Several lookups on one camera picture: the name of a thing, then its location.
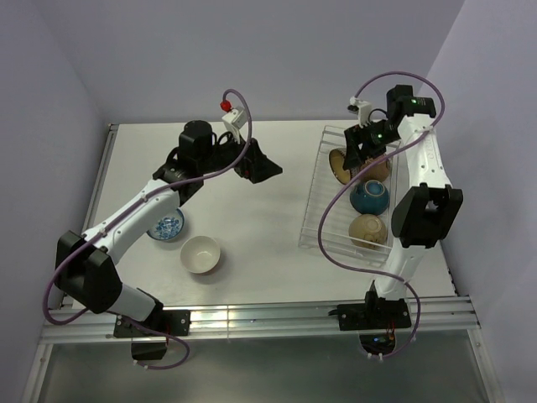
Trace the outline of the small tan patterned bowl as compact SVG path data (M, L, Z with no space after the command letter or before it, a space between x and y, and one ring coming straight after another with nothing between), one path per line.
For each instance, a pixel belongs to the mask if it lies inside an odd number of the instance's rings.
M359 172L357 167L345 170L343 168L346 158L346 150L344 148L332 149L328 154L329 166L332 174L343 185L351 181Z

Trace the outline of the large tan pink-outside bowl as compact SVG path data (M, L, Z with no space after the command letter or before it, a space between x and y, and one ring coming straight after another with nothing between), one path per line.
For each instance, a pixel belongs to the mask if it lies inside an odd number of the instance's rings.
M377 159L367 160L360 168L358 173L360 174L360 181L366 182L370 180L384 182L388 179L391 172L391 161L380 161L381 157Z

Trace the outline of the tan blue-outside bowl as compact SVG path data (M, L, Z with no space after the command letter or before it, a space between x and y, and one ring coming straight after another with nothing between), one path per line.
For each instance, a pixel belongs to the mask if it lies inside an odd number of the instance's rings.
M355 186L349 200L357 212L379 216L388 209L390 196L382 182L370 180Z

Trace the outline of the black glossy bowl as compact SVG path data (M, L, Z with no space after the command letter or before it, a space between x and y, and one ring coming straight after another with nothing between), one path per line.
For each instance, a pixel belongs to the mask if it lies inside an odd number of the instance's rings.
M372 214L362 214L349 225L348 236L358 247L376 249L387 241L388 230L381 218Z

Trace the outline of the white plain bowl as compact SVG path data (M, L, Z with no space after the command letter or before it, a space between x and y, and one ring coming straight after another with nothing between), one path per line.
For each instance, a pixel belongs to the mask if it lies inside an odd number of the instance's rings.
M188 239L180 251L180 262L185 270L195 275L203 275L216 268L221 258L218 242L208 236Z

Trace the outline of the blue white floral bowl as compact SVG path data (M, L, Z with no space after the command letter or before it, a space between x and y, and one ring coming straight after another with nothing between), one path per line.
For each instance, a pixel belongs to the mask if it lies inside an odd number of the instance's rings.
M176 208L160 218L146 234L153 240L168 242L177 238L185 226L185 216L183 212Z

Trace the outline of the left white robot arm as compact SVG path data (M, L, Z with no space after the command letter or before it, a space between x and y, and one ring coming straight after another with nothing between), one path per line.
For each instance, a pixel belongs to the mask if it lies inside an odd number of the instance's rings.
M125 285L116 266L158 220L189 201L205 181L228 170L253 184L283 172L256 139L242 138L237 127L229 126L216 136L208 122L188 122L177 147L129 203L82 235L68 231L60 237L53 285L93 313L128 317L144 335L159 332L164 324L162 303Z

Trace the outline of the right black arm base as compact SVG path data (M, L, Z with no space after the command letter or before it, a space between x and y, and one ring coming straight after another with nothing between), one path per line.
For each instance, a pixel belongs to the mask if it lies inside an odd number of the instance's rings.
M342 332L375 331L361 335L360 343L367 353L378 356L393 353L395 331L412 325L406 301L379 297L374 287L366 292L363 302L339 304L329 315L337 317Z

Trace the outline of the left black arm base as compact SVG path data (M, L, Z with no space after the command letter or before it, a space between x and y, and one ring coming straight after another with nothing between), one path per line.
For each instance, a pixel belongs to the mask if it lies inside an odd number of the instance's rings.
M116 315L113 336L131 339L131 357L136 365L152 370L172 369L190 357L190 345L182 339L190 332L189 310L163 310L156 321L136 322ZM184 348L184 355L173 364L157 364L169 352L171 343Z

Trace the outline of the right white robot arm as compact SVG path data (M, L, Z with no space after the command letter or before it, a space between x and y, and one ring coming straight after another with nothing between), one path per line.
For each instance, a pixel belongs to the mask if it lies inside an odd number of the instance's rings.
M409 85L393 87L386 100L386 118L359 123L344 132L344 169L359 169L367 160L384 156L393 142L399 143L408 166L409 189L391 214L393 246L383 275L374 280L380 298L362 309L365 322L372 327L381 327L391 318L387 301L406 297L406 282L428 251L446 237L463 202L462 191L452 186L441 160L434 101L415 96Z

